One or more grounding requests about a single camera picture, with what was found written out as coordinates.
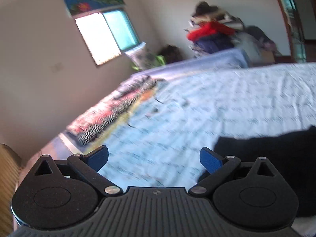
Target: window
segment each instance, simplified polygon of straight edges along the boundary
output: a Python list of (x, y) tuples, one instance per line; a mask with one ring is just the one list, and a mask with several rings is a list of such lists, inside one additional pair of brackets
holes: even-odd
[(123, 10), (93, 13), (77, 18), (76, 24), (98, 66), (139, 44)]

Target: red flower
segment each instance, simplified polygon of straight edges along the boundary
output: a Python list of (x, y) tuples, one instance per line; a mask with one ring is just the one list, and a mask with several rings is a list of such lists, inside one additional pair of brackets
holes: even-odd
[(90, 5), (87, 2), (81, 2), (77, 4), (80, 11), (89, 11), (91, 9)]

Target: red cloth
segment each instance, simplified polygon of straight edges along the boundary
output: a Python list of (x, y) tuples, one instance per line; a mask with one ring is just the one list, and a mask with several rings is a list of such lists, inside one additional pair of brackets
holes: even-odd
[(227, 27), (217, 21), (211, 21), (199, 28), (198, 30), (190, 32), (186, 37), (192, 42), (197, 41), (201, 37), (217, 34), (218, 32), (228, 36), (235, 34), (235, 30)]

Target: patterned bedsheet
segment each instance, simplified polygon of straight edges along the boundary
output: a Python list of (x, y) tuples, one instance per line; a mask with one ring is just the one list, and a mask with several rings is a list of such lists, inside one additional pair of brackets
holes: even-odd
[[(99, 171), (127, 186), (184, 186), (203, 171), (201, 147), (219, 136), (277, 136), (316, 125), (316, 64), (282, 64), (256, 69), (203, 72), (161, 82), (154, 98), (140, 104), (129, 125), (116, 128), (103, 144), (109, 161)], [(73, 153), (67, 137), (58, 137)], [(314, 236), (316, 218), (294, 228)]]

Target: wall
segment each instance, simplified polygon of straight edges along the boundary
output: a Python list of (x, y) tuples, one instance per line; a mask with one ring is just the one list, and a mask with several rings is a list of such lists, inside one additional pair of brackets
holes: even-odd
[[(195, 5), (203, 0), (141, 0), (164, 43), (180, 47), (187, 57), (192, 56), (187, 47), (184, 28), (188, 26)], [(205, 0), (218, 5), (246, 25), (257, 25), (276, 42), (283, 55), (290, 55), (290, 46), (277, 0)]]
[[(140, 39), (160, 49), (139, 0), (124, 1)], [(96, 68), (63, 0), (18, 0), (0, 15), (0, 133), (27, 159), (133, 71), (125, 55)]]
[(316, 39), (316, 19), (311, 0), (294, 0), (303, 26), (304, 38)]

